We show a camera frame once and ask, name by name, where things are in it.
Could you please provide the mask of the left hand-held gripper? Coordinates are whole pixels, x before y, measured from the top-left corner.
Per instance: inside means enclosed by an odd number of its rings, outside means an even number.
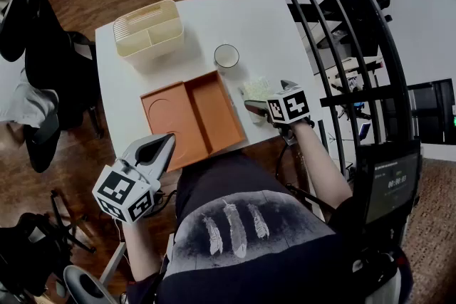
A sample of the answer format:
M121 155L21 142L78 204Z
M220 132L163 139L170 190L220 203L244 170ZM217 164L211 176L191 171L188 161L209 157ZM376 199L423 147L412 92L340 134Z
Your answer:
M126 224L150 212L175 144L172 133L150 135L132 142L113 165L104 166L93 187L102 211Z

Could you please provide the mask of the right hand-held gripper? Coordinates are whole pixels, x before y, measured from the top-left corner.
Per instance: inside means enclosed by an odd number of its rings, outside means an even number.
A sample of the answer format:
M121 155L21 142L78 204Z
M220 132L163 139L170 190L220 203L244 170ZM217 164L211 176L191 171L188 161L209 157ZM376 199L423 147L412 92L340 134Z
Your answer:
M295 145L297 140L291 125L295 122L305 122L314 128L314 121L310 119L304 89L290 80L281 80L281 86L283 90L274 93L266 102L245 100L244 106L253 123L270 122L278 129L287 145Z

